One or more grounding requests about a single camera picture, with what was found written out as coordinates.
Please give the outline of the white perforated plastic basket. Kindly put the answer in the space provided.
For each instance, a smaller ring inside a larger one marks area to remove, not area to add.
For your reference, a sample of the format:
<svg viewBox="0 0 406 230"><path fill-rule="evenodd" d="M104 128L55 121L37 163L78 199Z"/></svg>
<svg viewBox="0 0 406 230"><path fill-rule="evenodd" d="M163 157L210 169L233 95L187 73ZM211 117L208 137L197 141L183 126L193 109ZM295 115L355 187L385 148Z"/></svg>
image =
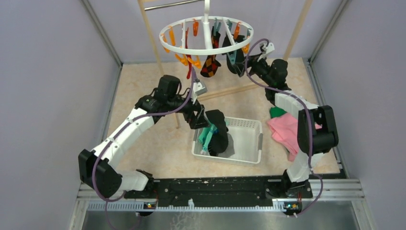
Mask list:
<svg viewBox="0 0 406 230"><path fill-rule="evenodd" d="M261 161L263 143L262 123L259 120L225 117L228 133L233 137L235 154L231 158L202 155L198 142L201 129L194 133L191 154L197 159L227 164L255 166Z"/></svg>

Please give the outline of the grey sock with black stripes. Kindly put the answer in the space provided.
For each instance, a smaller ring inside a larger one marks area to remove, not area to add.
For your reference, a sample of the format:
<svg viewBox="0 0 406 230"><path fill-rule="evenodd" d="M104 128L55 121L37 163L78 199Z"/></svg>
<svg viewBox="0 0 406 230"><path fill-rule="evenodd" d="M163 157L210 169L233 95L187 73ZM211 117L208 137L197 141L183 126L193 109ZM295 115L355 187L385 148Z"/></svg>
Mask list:
<svg viewBox="0 0 406 230"><path fill-rule="evenodd" d="M218 157L231 158L231 156L235 154L233 137L229 133L227 134L227 137L228 137L227 149L224 152L219 153Z"/></svg>

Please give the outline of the white round sock hanger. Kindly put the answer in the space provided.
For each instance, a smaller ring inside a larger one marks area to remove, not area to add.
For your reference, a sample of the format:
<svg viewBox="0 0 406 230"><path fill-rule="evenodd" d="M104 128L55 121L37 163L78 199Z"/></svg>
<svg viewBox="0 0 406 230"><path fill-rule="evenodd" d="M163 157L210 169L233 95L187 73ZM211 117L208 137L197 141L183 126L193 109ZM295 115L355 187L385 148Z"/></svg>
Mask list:
<svg viewBox="0 0 406 230"><path fill-rule="evenodd" d="M253 28L250 24L237 20L234 18L223 17L223 16L211 16L210 13L210 1L204 1L204 14L199 17L191 17L183 20L176 21L164 27L160 34L159 40L162 46L169 51L173 51L177 54L185 55L218 55L222 53L228 53L237 49L243 49L247 47L253 39ZM204 49L189 49L186 47L186 26L187 23L201 23L203 28L203 38L204 38ZM214 31L221 27L221 24L225 25L226 35L228 36L231 46L213 48L211 40L211 29L214 26ZM176 46L176 37L173 32L173 28L176 26L181 26L181 45ZM244 36L244 41L235 42L238 35Z"/></svg>

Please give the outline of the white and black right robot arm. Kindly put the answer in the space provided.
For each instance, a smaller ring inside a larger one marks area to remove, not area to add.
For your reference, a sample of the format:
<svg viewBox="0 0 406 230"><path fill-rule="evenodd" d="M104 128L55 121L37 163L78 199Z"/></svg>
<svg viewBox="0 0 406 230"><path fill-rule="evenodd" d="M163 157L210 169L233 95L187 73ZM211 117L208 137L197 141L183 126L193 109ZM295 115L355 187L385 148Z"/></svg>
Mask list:
<svg viewBox="0 0 406 230"><path fill-rule="evenodd" d="M291 166L283 172L278 192L286 197L304 193L313 167L338 145L334 111L329 105L310 103L295 94L286 82L288 63L276 59L268 64L260 55L245 56L243 70L251 79L264 81L267 100L285 111L268 122L272 137L289 151Z"/></svg>

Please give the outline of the teal patterned sock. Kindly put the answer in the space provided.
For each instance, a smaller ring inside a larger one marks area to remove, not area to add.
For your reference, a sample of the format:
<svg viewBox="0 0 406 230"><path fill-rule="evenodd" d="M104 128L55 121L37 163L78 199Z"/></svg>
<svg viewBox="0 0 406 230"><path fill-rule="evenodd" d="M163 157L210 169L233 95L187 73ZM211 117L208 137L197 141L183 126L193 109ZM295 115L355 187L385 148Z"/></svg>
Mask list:
<svg viewBox="0 0 406 230"><path fill-rule="evenodd" d="M212 137L213 132L216 130L216 127L210 123L209 127L202 128L200 135L198 136L198 142L202 145L200 153L202 155L210 156L208 152L208 144Z"/></svg>

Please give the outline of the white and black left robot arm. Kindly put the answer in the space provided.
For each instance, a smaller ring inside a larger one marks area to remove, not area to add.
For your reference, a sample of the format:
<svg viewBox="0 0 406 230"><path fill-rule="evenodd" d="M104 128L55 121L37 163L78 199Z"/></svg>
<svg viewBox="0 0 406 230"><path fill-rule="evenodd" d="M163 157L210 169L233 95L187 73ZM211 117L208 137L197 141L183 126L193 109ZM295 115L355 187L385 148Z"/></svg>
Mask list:
<svg viewBox="0 0 406 230"><path fill-rule="evenodd" d="M164 75L152 93L141 97L128 117L102 143L92 150L83 149L78 155L80 180L91 187L104 201L114 202L115 195L123 186L135 191L140 197L153 194L153 176L143 170L119 173L118 163L135 141L160 118L181 113L190 129L209 126L205 107L197 97L207 92L206 85L192 77L186 95L180 94L180 79Z"/></svg>

